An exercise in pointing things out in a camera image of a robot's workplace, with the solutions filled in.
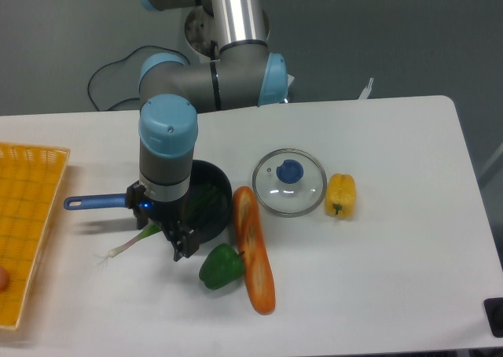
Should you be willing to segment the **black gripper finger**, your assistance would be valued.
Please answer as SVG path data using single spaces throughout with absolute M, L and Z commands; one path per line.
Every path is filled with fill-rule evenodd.
M 147 225 L 147 214 L 143 204 L 136 204 L 133 207 L 133 213 L 136 218 L 136 229 L 142 230 Z
M 174 228 L 174 261 L 178 262 L 182 258 L 190 258 L 200 247 L 200 233 L 198 230 L 177 222 Z

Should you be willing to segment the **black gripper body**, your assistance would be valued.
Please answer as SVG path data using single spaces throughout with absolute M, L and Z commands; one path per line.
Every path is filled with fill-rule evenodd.
M 177 222 L 182 223 L 182 203 L 184 196 L 175 201 L 155 201 L 146 196 L 146 188 L 135 182 L 126 191 L 126 206 L 133 211 L 136 204 L 143 204 L 147 214 L 147 224 L 154 222 L 162 229 L 168 241 L 174 240 L 174 228 Z

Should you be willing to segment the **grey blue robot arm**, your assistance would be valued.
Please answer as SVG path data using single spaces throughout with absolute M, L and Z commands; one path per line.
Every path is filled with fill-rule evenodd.
M 189 191 L 197 117 L 204 112 L 282 102 L 288 93 L 285 59 L 271 53 L 260 0 L 141 0 L 146 9 L 202 7 L 213 19 L 217 57 L 190 64 L 172 53 L 141 67 L 138 133 L 138 226 L 158 224 L 174 258 L 191 256 L 200 233 L 178 215 Z

